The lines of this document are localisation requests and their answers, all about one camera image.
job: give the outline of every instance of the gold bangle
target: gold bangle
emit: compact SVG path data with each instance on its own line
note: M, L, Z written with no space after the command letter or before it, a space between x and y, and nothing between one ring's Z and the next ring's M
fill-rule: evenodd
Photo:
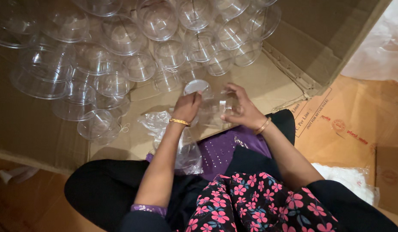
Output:
M255 130L254 132L253 132L253 134L260 134L268 125L269 125L269 123L271 122L271 117L269 117L268 118L268 120L266 120L266 123L265 124L263 124L263 126L261 127L261 128L259 128L258 130Z
M190 126L190 123L179 119L170 119L169 122L175 122L175 123L185 124L186 126Z

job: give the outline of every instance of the woman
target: woman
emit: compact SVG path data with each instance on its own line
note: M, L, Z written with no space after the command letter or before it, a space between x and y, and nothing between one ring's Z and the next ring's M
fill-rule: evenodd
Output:
M289 111L280 111L271 120L258 111L242 87L229 83L226 88L236 93L241 113L221 118L263 136L274 159L240 142L225 173L213 181L174 176L179 138L202 101L201 93L195 92L179 98L172 115L175 120L167 126L150 164L89 162L66 182L69 203L109 232L398 231L346 187L324 180L295 149L289 141L294 141L295 125L284 127L282 117L293 121Z

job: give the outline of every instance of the white plastic bag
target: white plastic bag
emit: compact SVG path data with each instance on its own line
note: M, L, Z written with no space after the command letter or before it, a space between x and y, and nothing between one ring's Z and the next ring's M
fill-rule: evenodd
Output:
M368 169L328 167L322 166L319 163L313 163L312 166L314 166L326 180L340 182L368 204L373 206L378 205L379 188L366 183L369 176Z
M150 130L148 135L155 138L153 141L155 150L157 150L165 134L166 126L169 124L170 119L171 115L166 111L147 113L138 119L138 122ZM183 130L181 139L179 140L175 161L175 173L179 175L203 173L202 154L189 128Z
M391 2L341 74L398 82L398 0Z

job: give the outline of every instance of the open cardboard box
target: open cardboard box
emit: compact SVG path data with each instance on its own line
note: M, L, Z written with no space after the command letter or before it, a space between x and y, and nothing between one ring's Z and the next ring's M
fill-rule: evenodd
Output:
M207 76L213 89L226 82L243 86L267 114L324 93L376 23L391 0L279 0L282 20L263 42L263 53L247 67L234 67L220 77ZM136 119L167 110L178 90L155 92L149 81L130 93L131 109L122 119L129 132L112 144L90 144L77 123L53 115L51 101L29 97L11 86L8 73L14 50L0 48L0 158L70 174L94 159L143 159L153 138ZM197 126L197 140L221 130Z

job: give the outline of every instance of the hand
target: hand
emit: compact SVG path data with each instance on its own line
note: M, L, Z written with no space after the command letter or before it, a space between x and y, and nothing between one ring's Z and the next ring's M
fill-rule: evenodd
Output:
M230 123L241 124L250 129L258 130L265 124L267 118L251 102L243 87L227 83L225 90L236 93L240 104L240 115L222 115L220 118Z
M191 123L198 113L201 102L202 91L179 97L172 118Z

